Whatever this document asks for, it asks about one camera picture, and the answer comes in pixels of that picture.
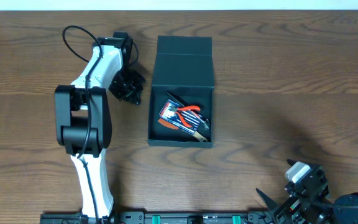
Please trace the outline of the orange handled pliers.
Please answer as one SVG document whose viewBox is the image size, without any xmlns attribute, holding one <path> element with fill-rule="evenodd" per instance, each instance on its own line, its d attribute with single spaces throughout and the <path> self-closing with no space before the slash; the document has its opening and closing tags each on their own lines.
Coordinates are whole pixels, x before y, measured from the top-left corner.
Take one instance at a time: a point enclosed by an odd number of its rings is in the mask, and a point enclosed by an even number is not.
<svg viewBox="0 0 358 224">
<path fill-rule="evenodd" d="M 201 108 L 196 105 L 175 108 L 174 112 L 178 115 L 182 124 L 187 128 L 194 126 L 196 123 L 202 124 L 205 129 L 209 129 L 208 122 L 199 114 Z"/>
</svg>

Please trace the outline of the blue clear screwdriver set case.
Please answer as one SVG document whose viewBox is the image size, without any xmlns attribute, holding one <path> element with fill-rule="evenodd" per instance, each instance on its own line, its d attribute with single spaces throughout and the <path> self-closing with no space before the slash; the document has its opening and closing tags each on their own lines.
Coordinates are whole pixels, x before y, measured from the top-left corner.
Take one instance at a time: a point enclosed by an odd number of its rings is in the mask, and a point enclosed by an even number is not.
<svg viewBox="0 0 358 224">
<path fill-rule="evenodd" d="M 169 123 L 175 124 L 177 126 L 181 124 L 182 128 L 187 128 L 182 124 L 178 115 L 174 112 L 175 108 L 181 108 L 181 107 L 184 106 L 180 106 L 178 103 L 172 100 L 167 100 L 159 112 L 159 118 L 164 119 L 165 121 L 168 121 Z M 200 124 L 196 123 L 194 126 L 190 126 L 190 128 L 188 129 L 190 131 L 197 131 L 199 125 Z"/>
</svg>

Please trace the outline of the orange scraper with wooden handle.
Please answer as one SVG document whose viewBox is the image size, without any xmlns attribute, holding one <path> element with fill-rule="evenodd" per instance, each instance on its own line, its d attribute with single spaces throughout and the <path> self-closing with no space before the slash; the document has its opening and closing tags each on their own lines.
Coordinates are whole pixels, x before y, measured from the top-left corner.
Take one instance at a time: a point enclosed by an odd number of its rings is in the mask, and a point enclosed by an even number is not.
<svg viewBox="0 0 358 224">
<path fill-rule="evenodd" d="M 179 124 L 179 126 L 177 126 L 177 125 L 169 123 L 168 121 L 165 121 L 164 119 L 161 119 L 161 118 L 158 120 L 158 122 L 161 125 L 165 126 L 166 128 L 170 128 L 170 129 L 174 129 L 174 130 L 182 130 L 182 131 L 186 132 L 187 134 L 190 134 L 197 140 L 199 140 L 199 142 L 208 142 L 209 141 L 207 138 L 205 138 L 203 135 L 201 135 L 197 131 L 190 131 L 188 128 L 182 128 L 181 124 Z"/>
</svg>

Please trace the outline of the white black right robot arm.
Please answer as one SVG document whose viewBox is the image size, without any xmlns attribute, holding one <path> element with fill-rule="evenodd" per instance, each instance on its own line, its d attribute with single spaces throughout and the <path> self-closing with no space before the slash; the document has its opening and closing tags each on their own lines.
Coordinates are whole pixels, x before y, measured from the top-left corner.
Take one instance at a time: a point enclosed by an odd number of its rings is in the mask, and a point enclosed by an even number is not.
<svg viewBox="0 0 358 224">
<path fill-rule="evenodd" d="M 323 167 L 318 164 L 287 160 L 285 173 L 289 198 L 279 205 L 257 189 L 272 223 L 356 223 L 358 224 L 358 192 L 328 200 L 329 185 Z"/>
</svg>

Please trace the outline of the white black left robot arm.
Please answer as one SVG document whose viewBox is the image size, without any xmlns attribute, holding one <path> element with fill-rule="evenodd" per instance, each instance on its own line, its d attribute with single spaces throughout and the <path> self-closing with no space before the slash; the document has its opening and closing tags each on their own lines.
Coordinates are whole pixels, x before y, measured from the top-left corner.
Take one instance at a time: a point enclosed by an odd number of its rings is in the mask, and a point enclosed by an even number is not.
<svg viewBox="0 0 358 224">
<path fill-rule="evenodd" d="M 81 75 L 55 89 L 57 141 L 76 167 L 83 197 L 80 217 L 87 222 L 107 219 L 114 205 L 105 159 L 112 139 L 108 94 L 140 104 L 145 78 L 132 68 L 136 48 L 126 33 L 98 38 Z"/>
</svg>

